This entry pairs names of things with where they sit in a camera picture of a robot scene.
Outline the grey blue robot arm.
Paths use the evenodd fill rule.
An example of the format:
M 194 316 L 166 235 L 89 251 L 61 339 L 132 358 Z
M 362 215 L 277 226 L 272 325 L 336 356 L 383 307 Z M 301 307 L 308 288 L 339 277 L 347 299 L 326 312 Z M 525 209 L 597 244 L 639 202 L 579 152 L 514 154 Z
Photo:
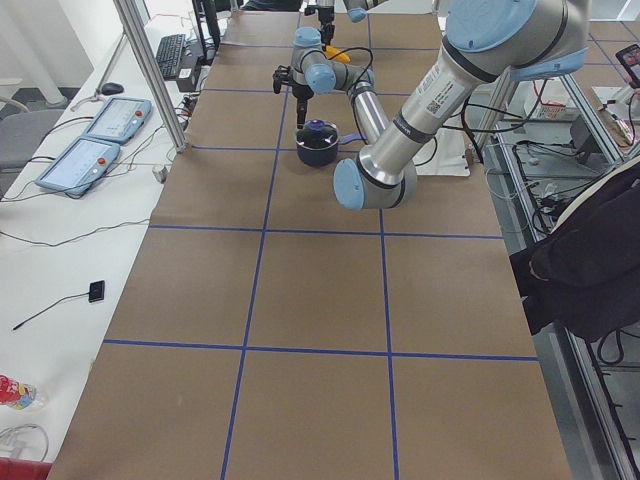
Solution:
M 386 0 L 343 0 L 342 3 L 353 23 L 362 21 L 369 10 L 386 3 Z M 316 14 L 320 22 L 320 35 L 323 47 L 330 46 L 334 37 L 335 26 L 335 4 L 334 0 L 307 1 L 304 7 L 304 15 Z
M 590 13 L 588 1 L 453 2 L 436 63 L 392 120 L 382 113 L 367 69 L 328 59 L 318 30 L 297 29 L 293 81 L 316 94 L 346 92 L 367 141 L 334 170 L 338 202 L 360 210 L 408 201 L 417 185 L 414 156 L 479 85 L 504 72 L 522 81 L 582 67 Z

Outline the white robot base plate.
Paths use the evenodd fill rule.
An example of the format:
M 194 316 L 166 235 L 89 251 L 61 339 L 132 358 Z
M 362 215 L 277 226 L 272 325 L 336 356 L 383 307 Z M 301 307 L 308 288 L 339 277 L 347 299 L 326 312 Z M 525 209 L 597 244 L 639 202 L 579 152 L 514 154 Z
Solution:
M 465 138 L 457 130 L 440 130 L 413 157 L 419 176 L 468 177 L 470 167 L 465 156 Z

